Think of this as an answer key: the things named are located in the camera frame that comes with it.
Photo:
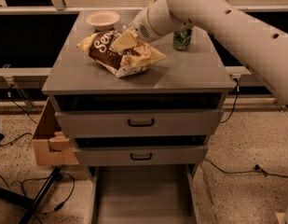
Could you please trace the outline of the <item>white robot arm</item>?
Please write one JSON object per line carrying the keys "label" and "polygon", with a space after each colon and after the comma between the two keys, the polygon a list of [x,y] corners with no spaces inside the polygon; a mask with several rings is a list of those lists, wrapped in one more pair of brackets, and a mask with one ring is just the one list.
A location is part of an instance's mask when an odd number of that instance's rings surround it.
{"label": "white robot arm", "polygon": [[197,26],[261,78],[288,108],[288,34],[231,6],[226,0],[157,0],[122,30],[153,42]]}

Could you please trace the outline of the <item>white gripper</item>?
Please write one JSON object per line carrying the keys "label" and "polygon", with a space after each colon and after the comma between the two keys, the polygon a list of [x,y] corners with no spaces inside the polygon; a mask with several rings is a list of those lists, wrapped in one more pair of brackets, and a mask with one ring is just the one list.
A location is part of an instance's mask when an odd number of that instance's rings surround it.
{"label": "white gripper", "polygon": [[[128,29],[136,34],[139,39],[145,42],[153,42],[162,37],[158,34],[149,22],[149,7],[145,7],[140,11],[132,22],[128,25]],[[113,48],[115,51],[120,52],[125,49],[131,49],[137,46],[137,40],[129,31],[125,31],[114,42]]]}

